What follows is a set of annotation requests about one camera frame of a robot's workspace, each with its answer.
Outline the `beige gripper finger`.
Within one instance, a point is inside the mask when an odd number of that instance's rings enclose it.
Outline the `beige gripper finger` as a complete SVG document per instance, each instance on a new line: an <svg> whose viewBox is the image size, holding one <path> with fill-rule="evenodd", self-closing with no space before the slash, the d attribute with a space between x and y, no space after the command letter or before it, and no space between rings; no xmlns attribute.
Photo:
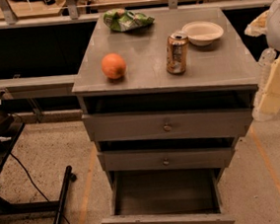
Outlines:
<svg viewBox="0 0 280 224"><path fill-rule="evenodd" d="M280 110L280 56L271 64L270 74L262 90L257 111L275 114Z"/></svg>
<svg viewBox="0 0 280 224"><path fill-rule="evenodd" d="M259 14L251 23L245 28L245 34L251 37L260 37L260 35L267 34L266 22L269 12L265 11Z"/></svg>

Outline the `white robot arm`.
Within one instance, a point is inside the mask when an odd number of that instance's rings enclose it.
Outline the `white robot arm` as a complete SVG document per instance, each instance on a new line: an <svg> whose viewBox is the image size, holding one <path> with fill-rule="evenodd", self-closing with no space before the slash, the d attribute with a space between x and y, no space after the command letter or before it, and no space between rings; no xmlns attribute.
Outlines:
<svg viewBox="0 0 280 224"><path fill-rule="evenodd" d="M268 47L258 59L262 71L252 113L254 119L265 121L280 112L280 0L248 24L245 34L267 39Z"/></svg>

